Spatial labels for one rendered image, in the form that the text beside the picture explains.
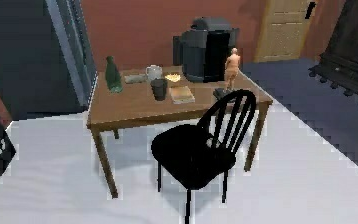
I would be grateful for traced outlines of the tan book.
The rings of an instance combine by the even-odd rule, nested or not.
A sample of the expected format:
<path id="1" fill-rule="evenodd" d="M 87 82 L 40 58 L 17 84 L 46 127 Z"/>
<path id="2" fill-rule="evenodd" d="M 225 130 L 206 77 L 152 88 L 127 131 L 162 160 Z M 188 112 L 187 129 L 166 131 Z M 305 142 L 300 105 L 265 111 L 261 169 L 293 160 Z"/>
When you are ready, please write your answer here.
<path id="1" fill-rule="evenodd" d="M 174 104 L 193 103 L 195 97 L 188 86 L 175 86 L 169 88 Z"/>

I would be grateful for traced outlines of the dark grey cup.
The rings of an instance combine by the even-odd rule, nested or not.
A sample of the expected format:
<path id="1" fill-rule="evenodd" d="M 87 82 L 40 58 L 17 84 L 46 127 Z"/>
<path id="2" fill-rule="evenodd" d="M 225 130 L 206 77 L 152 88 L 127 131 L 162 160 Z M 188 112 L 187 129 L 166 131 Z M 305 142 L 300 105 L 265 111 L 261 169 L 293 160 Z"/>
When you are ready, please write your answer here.
<path id="1" fill-rule="evenodd" d="M 157 101 L 163 101 L 166 98 L 167 80 L 154 79 L 150 82 L 153 96 Z"/>

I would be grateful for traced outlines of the black wooden chair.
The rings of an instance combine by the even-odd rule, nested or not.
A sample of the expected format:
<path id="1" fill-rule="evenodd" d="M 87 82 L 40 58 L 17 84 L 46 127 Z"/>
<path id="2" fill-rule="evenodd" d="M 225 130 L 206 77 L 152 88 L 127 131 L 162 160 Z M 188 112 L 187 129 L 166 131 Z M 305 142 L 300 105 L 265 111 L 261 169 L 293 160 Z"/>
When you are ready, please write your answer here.
<path id="1" fill-rule="evenodd" d="M 197 124 L 175 126 L 153 139 L 157 187 L 162 187 L 162 172 L 166 170 L 186 189 L 184 224 L 190 224 L 192 192 L 218 175 L 228 179 L 255 110 L 254 93 L 239 89 L 219 99 Z"/>

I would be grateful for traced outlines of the brown wooden table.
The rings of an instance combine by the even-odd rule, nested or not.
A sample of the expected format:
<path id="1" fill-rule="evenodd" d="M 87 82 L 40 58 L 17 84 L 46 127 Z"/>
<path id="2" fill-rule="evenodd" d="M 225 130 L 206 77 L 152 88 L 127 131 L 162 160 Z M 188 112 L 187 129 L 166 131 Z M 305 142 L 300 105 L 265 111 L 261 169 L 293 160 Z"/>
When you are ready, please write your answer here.
<path id="1" fill-rule="evenodd" d="M 98 73 L 97 83 L 92 95 L 87 128 L 95 142 L 111 199 L 118 198 L 118 191 L 101 133 L 113 131 L 116 138 L 119 129 L 133 128 L 181 120 L 200 118 L 215 102 L 213 91 L 224 86 L 223 82 L 192 83 L 181 73 L 181 66 L 163 67 L 164 74 L 181 74 L 178 82 L 169 82 L 168 86 L 188 86 L 195 97 L 195 103 L 173 104 L 170 94 L 163 101 L 156 101 L 149 83 L 123 84 L 121 93 L 110 93 L 107 89 L 105 73 Z M 254 81 L 240 72 L 235 87 L 252 91 L 257 98 L 259 111 L 254 133 L 247 151 L 244 171 L 249 172 L 255 157 L 256 148 L 264 127 L 272 97 Z"/>

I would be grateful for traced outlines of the white mug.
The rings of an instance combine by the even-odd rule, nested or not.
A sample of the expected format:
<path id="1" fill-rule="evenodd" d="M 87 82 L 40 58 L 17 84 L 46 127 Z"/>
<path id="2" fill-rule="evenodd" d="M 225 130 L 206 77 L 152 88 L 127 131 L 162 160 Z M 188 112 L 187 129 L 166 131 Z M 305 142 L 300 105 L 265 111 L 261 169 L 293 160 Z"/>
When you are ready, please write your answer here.
<path id="1" fill-rule="evenodd" d="M 150 65 L 145 69 L 149 81 L 160 79 L 162 77 L 162 68 L 158 65 Z"/>

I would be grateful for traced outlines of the dark grey coffee machine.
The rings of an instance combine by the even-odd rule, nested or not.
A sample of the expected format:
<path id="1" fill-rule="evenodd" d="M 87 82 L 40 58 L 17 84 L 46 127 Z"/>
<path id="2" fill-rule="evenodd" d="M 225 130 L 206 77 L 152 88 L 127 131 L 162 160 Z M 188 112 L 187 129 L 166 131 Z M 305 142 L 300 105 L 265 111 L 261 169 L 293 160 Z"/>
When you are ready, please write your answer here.
<path id="1" fill-rule="evenodd" d="M 198 17 L 189 30 L 173 37 L 173 64 L 191 82 L 224 80 L 224 66 L 236 46 L 239 28 L 222 17 Z"/>

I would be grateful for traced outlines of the tan human figure statue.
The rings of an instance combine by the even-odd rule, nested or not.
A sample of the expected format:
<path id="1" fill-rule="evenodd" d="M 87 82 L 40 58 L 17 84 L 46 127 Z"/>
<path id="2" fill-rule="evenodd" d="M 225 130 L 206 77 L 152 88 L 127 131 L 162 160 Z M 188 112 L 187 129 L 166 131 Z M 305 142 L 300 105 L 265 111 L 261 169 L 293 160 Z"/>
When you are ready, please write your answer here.
<path id="1" fill-rule="evenodd" d="M 232 48 L 231 55 L 226 59 L 225 72 L 224 72 L 224 87 L 217 88 L 214 91 L 214 95 L 217 99 L 223 98 L 234 90 L 234 83 L 237 75 L 239 74 L 240 56 L 238 55 L 238 49 Z"/>

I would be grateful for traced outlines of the green glass bottle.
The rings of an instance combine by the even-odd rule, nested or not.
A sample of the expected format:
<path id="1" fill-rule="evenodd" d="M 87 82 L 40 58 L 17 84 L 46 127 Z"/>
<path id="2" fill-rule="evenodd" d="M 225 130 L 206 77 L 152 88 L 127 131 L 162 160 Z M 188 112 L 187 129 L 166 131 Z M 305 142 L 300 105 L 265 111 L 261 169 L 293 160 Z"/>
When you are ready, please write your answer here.
<path id="1" fill-rule="evenodd" d="M 112 56 L 107 56 L 106 62 L 105 78 L 107 87 L 111 93 L 120 93 L 123 90 L 123 87 L 120 73 L 114 63 L 114 58 Z"/>

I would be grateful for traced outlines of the grey framed window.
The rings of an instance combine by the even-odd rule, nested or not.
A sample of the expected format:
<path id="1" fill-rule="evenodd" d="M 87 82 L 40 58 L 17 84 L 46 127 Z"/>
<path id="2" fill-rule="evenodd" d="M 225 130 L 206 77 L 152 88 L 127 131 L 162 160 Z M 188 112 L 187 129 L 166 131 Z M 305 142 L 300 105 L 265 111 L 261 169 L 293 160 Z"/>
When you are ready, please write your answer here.
<path id="1" fill-rule="evenodd" d="M 79 104 L 91 102 L 97 69 L 81 0 L 44 0 Z"/>

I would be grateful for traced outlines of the yellow wooden room door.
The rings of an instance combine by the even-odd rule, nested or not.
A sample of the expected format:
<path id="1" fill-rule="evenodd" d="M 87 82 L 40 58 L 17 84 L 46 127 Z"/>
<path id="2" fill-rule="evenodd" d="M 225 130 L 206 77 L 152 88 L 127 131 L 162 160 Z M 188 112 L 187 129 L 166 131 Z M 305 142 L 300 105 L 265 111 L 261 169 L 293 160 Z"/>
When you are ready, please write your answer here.
<path id="1" fill-rule="evenodd" d="M 305 19 L 309 2 L 318 0 L 266 0 L 254 61 L 272 62 L 298 59 L 309 31 Z"/>

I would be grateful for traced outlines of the dark wooden cabinet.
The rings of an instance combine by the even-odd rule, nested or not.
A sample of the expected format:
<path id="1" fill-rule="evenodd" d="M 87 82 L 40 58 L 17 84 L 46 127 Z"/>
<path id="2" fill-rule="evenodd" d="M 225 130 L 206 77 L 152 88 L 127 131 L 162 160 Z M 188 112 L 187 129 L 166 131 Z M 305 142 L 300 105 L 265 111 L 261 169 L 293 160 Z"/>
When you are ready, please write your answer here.
<path id="1" fill-rule="evenodd" d="M 347 97 L 358 95 L 358 0 L 346 0 L 325 51 L 309 76 L 330 87 L 344 88 Z"/>

